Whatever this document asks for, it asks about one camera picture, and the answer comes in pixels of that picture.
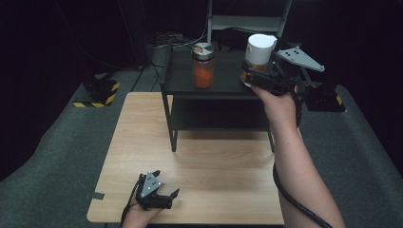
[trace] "hand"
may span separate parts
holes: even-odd
[[[140,204],[135,204],[130,207],[125,217],[123,228],[144,228],[149,221],[161,213],[163,208],[152,208],[144,210]]]
[[[252,85],[252,90],[263,101],[264,111],[274,133],[286,129],[297,129],[296,104],[291,93],[277,97],[257,86]]]

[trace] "table surface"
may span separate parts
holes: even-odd
[[[171,152],[160,93],[129,93],[87,218],[119,222],[141,173],[161,170],[160,195],[181,191],[152,223],[283,224],[267,132],[182,131]]]

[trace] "orange jar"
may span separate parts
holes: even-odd
[[[197,43],[192,48],[193,82],[196,87],[208,88],[213,84],[214,47],[208,43]]]

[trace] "human arm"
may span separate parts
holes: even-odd
[[[297,131],[296,107],[290,93],[276,97],[252,86],[264,103],[274,136],[276,169],[285,190],[299,203],[333,227],[345,227],[336,202],[323,182]],[[279,194],[287,227],[317,227],[317,224]]]
[[[152,208],[145,211],[140,204],[134,204],[128,210],[122,228],[145,228],[162,210],[163,208]]]

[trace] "gray carpet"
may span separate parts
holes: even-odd
[[[163,64],[163,49],[152,62]],[[86,219],[125,95],[160,90],[148,66],[116,72],[121,83],[111,106],[76,108],[71,103],[43,136],[35,154],[0,183],[0,227],[105,227]],[[342,86],[347,113],[314,113],[304,107],[300,130],[348,227],[403,227],[403,181]]]

